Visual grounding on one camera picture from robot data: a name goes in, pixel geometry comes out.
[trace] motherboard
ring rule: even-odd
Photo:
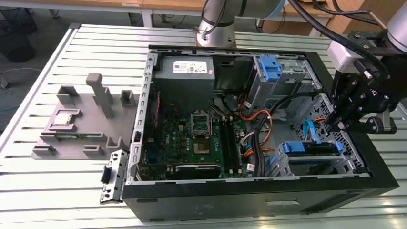
[[[207,113],[164,119],[159,137],[146,143],[143,179],[246,177],[238,145],[243,129],[243,122],[212,119]]]

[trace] power supply label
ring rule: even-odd
[[[206,61],[175,61],[174,73],[208,74]]]

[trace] aluminum extrusion table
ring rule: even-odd
[[[331,73],[326,38],[236,33],[238,48],[318,52]],[[99,205],[106,161],[34,160],[32,147],[58,103],[60,85],[79,93],[90,72],[102,73],[112,94],[140,91],[150,44],[195,45],[190,30],[82,25],[70,29],[0,138],[0,228],[405,228],[407,225],[407,122],[393,113],[395,135],[371,139],[401,188],[326,214],[143,224],[124,204]]]

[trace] trash bin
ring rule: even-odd
[[[14,63],[28,61],[35,56],[27,36],[15,31],[7,20],[0,20],[0,53]]]
[[[38,30],[30,8],[0,7],[0,12],[18,33],[30,34]]]

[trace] ram slot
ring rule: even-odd
[[[239,157],[232,122],[220,122],[219,128],[224,172],[235,173],[239,170]]]

